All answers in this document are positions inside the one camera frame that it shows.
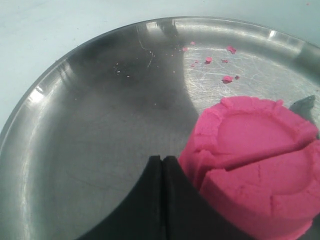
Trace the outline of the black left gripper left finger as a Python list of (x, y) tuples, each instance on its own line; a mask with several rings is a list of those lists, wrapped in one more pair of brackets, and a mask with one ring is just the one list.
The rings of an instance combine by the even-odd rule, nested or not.
[(162, 161), (151, 156), (125, 199), (82, 240), (161, 240)]

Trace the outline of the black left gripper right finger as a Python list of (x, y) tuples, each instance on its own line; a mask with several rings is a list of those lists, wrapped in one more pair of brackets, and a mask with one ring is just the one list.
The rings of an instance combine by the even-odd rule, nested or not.
[(162, 161), (165, 238), (167, 240), (249, 240), (193, 187), (177, 159)]

